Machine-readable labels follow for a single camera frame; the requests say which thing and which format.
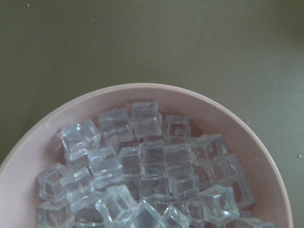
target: green tabletop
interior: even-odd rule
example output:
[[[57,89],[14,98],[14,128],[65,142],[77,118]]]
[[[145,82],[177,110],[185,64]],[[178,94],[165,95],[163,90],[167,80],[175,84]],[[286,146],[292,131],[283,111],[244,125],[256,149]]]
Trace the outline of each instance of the green tabletop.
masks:
[[[303,226],[303,1],[2,1],[0,162],[55,108],[132,82],[196,91],[244,120]]]

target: bowl rim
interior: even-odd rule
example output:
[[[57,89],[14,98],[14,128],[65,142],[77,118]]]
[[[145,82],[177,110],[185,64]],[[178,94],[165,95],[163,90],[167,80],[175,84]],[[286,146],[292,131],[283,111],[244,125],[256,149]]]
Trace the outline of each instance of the bowl rim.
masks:
[[[158,83],[129,83],[129,84],[120,84],[120,85],[112,85],[109,87],[104,87],[101,89],[97,89],[94,90],[92,92],[86,93],[84,95],[78,96],[68,102],[66,102],[65,104],[59,106],[58,108],[56,108],[55,110],[53,110],[52,112],[50,112],[49,114],[47,114],[45,117],[43,117],[40,121],[38,121],[33,127],[31,127],[23,136],[22,138],[15,144],[15,146],[10,150],[10,152],[8,153],[8,155],[6,156],[6,158],[4,159],[4,161],[2,162],[1,166],[0,166],[0,179],[1,176],[3,175],[6,167],[10,164],[10,162],[13,160],[14,155],[18,152],[19,148],[22,147],[23,143],[36,131],[38,130],[40,127],[42,127],[50,117],[56,115],[56,113],[60,113],[66,109],[68,109],[70,106],[73,106],[75,104],[77,104],[80,101],[84,101],[87,100],[91,97],[95,97],[99,94],[106,94],[109,92],[113,92],[113,91],[117,91],[117,90],[121,90],[121,89],[144,89],[144,88],[155,88],[155,89],[163,89],[163,90],[171,90],[174,92],[178,92],[178,93],[182,93],[182,94],[187,94],[190,96],[193,96],[195,98],[198,99],[202,99],[207,101],[210,105],[212,105],[214,108],[219,109],[222,112],[225,112],[230,118],[232,118],[236,123],[238,123],[249,135],[250,137],[255,141],[255,143],[259,146],[259,148],[263,151],[263,153],[266,156],[267,161],[269,162],[269,164],[271,165],[271,168],[275,171],[275,177],[276,179],[279,181],[279,184],[281,186],[281,191],[283,193],[283,201],[285,202],[285,207],[287,209],[287,215],[288,215],[288,222],[289,222],[289,227],[293,227],[293,219],[292,219],[292,212],[291,212],[291,206],[290,206],[290,202],[288,199],[288,195],[287,195],[287,191],[286,191],[286,187],[283,183],[283,179],[280,175],[280,172],[274,162],[274,160],[272,159],[271,155],[269,154],[268,150],[266,149],[266,147],[263,145],[263,143],[261,142],[261,140],[256,136],[256,134],[239,118],[237,117],[234,113],[232,113],[230,110],[228,110],[226,107],[224,107],[223,105],[217,103],[216,101],[202,95],[199,94],[197,92],[185,89],[185,88],[181,88],[181,87],[177,87],[174,85],[166,85],[166,84],[158,84]]]

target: bowl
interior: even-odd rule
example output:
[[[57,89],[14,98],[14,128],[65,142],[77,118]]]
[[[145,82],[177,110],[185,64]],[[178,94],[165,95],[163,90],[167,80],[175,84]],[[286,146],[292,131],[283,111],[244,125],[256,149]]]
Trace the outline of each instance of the bowl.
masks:
[[[36,176],[55,162],[63,162],[58,136],[61,127],[114,107],[155,100],[160,112],[188,116],[195,134],[221,133],[229,152],[235,152],[247,171],[256,199],[253,215],[277,228],[292,228],[292,214],[280,173],[258,137],[238,117],[215,101],[171,85],[135,83],[115,85],[80,96],[57,108],[14,146],[0,166],[0,224],[6,228],[36,227]]]

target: ice cube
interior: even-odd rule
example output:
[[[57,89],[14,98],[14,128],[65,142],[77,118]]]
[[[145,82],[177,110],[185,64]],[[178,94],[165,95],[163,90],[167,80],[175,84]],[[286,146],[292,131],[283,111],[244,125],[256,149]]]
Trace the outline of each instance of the ice cube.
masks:
[[[165,166],[192,162],[192,151],[189,143],[179,143],[164,146]]]
[[[169,196],[168,179],[165,173],[159,176],[144,177],[140,181],[141,198],[157,198],[159,196]]]
[[[73,161],[99,147],[101,134],[91,119],[61,129],[62,143],[68,160]]]
[[[204,220],[217,226],[223,226],[239,217],[233,189],[214,185],[200,192],[203,203]]]
[[[162,134],[162,115],[156,101],[133,103],[129,121],[137,138]]]
[[[177,164],[171,165],[166,167],[166,173],[169,181],[169,191],[173,193],[173,178],[178,176],[185,176],[185,175],[193,175],[193,167],[192,163],[184,163],[184,164]]]
[[[60,163],[55,163],[52,167],[39,174],[37,176],[40,186],[39,197],[54,204],[64,201],[66,196],[59,180],[72,171],[72,169]]]
[[[166,141],[170,143],[187,142],[191,135],[188,117],[167,115],[163,135]]]
[[[189,219],[175,206],[169,205],[162,215],[162,222],[166,228],[189,228]]]
[[[142,176],[158,176],[165,172],[163,146],[162,140],[141,143]]]
[[[36,214],[38,228],[72,228],[75,225],[75,218],[66,203],[41,203],[36,208]]]
[[[141,174],[141,146],[123,147],[117,156],[124,176]]]
[[[173,195],[178,202],[199,197],[199,178],[197,175],[185,175],[172,178]]]
[[[231,180],[231,186],[239,209],[255,203],[255,198],[250,191],[249,183],[245,176]]]
[[[63,176],[60,179],[60,184],[73,213],[97,200],[95,185],[86,167]]]
[[[211,187],[203,166],[193,165],[194,173],[199,177],[199,190],[206,190]]]
[[[166,228],[162,217],[149,203],[142,201],[135,215],[130,218],[128,228]]]
[[[235,153],[224,155],[204,165],[204,171],[211,185],[219,184],[223,179],[235,180],[246,173]]]
[[[99,148],[88,153],[90,170],[98,190],[123,181],[122,166],[113,146]]]
[[[67,156],[66,156],[66,153],[64,153],[64,157],[65,157],[65,160],[66,160],[66,166],[69,167],[69,168],[72,168],[72,169],[80,169],[82,167],[89,167],[89,160],[87,158],[87,155],[84,155],[80,158],[77,158],[73,161],[70,161]]]
[[[180,204],[176,201],[174,196],[159,196],[152,199],[149,203],[160,213],[163,214],[169,205],[180,208]]]
[[[104,228],[104,221],[95,204],[86,206],[75,213],[76,228]]]
[[[135,146],[139,146],[139,145],[140,145],[140,139],[137,139],[137,138],[133,138],[133,140],[127,141],[127,142],[120,142],[118,145],[118,150],[116,151],[116,154],[119,154],[120,150],[123,147],[135,147]]]
[[[125,176],[123,179],[123,184],[125,184],[133,199],[137,202],[140,201],[141,191],[140,191],[140,181],[142,179],[141,175]]]
[[[203,217],[202,203],[200,199],[186,201],[182,204],[182,212],[188,216],[190,225],[203,228],[206,221]]]
[[[125,185],[112,186],[105,190],[95,204],[107,228],[124,228],[135,213],[138,204]]]
[[[196,164],[208,163],[228,153],[224,137],[221,134],[204,134],[191,143],[196,155]]]
[[[114,145],[120,142],[131,141],[134,138],[129,116],[125,108],[101,113],[99,124],[102,139],[105,145]]]

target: olive green surface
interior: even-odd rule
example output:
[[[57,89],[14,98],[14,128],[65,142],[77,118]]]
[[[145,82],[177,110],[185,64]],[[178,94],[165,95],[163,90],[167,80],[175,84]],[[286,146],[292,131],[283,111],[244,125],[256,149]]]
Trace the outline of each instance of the olive green surface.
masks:
[[[0,162],[55,108],[133,82],[196,91],[244,120],[303,227],[303,1],[1,1]]]

